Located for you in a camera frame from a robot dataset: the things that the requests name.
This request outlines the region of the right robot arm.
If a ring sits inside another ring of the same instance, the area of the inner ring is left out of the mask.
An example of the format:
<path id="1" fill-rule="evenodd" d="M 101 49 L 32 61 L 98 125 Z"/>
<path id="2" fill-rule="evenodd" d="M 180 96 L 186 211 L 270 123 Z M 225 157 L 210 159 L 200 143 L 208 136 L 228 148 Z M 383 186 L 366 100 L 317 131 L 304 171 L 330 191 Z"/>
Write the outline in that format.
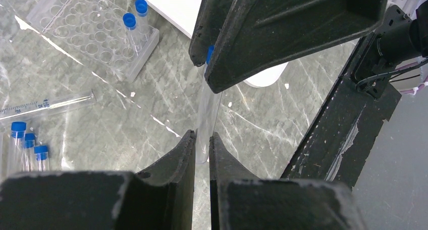
<path id="1" fill-rule="evenodd" d="M 353 187 L 401 94 L 393 76 L 427 64 L 427 0 L 202 0 L 189 47 L 204 68 L 197 121 L 199 162 L 213 182 L 237 167 L 214 147 L 221 94 L 270 67 L 357 39 L 282 177 Z"/>

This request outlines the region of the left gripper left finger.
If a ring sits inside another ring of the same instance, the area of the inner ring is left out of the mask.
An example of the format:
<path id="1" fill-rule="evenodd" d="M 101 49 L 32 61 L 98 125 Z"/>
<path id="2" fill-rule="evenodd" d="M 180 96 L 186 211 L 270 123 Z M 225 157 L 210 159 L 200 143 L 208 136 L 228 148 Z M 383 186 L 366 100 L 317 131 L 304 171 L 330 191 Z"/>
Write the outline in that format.
<path id="1" fill-rule="evenodd" d="M 21 172 L 1 184 L 1 229 L 191 229 L 194 131 L 131 171 Z"/>

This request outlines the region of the white tray lid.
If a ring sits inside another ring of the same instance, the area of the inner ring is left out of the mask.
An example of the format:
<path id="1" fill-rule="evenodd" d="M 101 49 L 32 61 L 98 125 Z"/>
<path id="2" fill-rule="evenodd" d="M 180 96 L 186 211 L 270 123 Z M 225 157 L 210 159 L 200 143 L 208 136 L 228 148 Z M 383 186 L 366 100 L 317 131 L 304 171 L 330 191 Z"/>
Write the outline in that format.
<path id="1" fill-rule="evenodd" d="M 148 5 L 191 38 L 202 0 L 145 0 Z M 254 88 L 268 87 L 274 84 L 288 64 L 280 64 L 266 69 L 244 80 Z"/>

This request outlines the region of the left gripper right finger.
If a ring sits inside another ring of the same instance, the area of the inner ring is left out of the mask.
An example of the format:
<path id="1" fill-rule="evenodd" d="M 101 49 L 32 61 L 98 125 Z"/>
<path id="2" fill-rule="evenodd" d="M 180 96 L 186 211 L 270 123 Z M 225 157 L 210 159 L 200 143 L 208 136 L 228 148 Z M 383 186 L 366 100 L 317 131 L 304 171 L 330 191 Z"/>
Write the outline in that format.
<path id="1" fill-rule="evenodd" d="M 260 179 L 209 140 L 212 229 L 364 229 L 350 189 L 314 179 Z"/>

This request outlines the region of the clear test tube rack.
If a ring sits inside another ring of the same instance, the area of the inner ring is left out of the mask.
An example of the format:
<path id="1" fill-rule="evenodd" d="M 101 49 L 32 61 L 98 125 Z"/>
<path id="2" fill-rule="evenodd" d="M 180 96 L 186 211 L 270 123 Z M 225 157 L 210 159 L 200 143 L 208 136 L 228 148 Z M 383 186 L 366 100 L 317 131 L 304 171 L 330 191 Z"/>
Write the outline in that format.
<path id="1" fill-rule="evenodd" d="M 120 81 L 133 82 L 157 46 L 159 30 L 149 26 L 142 45 L 132 46 L 125 13 L 109 0 L 40 0 L 27 20 L 109 68 Z"/>

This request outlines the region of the blue capped test tube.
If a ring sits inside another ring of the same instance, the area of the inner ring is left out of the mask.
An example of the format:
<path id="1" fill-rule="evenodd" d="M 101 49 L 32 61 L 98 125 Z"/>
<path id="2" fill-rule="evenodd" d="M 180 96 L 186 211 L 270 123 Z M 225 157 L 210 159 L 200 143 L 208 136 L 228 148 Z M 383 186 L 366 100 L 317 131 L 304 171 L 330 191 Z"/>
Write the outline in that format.
<path id="1" fill-rule="evenodd" d="M 150 27 L 148 24 L 148 4 L 145 0 L 136 0 L 135 9 L 137 12 L 137 28 L 141 34 L 141 39 L 146 42 L 150 38 Z"/>
<path id="2" fill-rule="evenodd" d="M 11 123 L 9 156 L 7 164 L 8 176 L 13 175 L 21 170 L 25 131 L 25 122 L 17 121 Z"/>
<path id="3" fill-rule="evenodd" d="M 128 41 L 136 54 L 139 55 L 142 50 L 143 42 L 139 30 L 137 29 L 136 18 L 132 13 L 125 13 L 122 19 L 127 30 L 126 33 L 128 36 Z"/>
<path id="4" fill-rule="evenodd" d="M 197 164 L 203 164 L 208 160 L 209 139 L 215 130 L 222 95 L 222 93 L 213 93 L 205 78 L 202 78 L 196 122 Z"/>
<path id="5" fill-rule="evenodd" d="M 33 171 L 33 150 L 35 147 L 35 134 L 25 134 L 23 143 L 22 168 L 23 171 Z"/>
<path id="6" fill-rule="evenodd" d="M 35 168 L 38 171 L 49 171 L 49 149 L 46 145 L 34 147 Z"/>

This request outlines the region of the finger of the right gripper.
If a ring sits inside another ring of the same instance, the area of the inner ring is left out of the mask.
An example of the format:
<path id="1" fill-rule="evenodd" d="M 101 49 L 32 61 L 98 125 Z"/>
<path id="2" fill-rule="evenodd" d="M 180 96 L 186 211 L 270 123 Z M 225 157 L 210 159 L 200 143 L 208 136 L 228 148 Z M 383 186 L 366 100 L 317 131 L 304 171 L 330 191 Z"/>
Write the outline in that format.
<path id="1" fill-rule="evenodd" d="M 219 53 L 215 66 L 230 63 L 238 67 L 254 66 L 254 15 L 249 13 L 254 0 L 202 0 L 194 27 L 189 56 L 195 66 L 205 64 L 207 51 L 221 38 L 221 47 L 230 49 Z"/>
<path id="2" fill-rule="evenodd" d="M 205 80 L 220 93 L 268 68 L 375 30 L 387 0 L 233 0 Z"/>

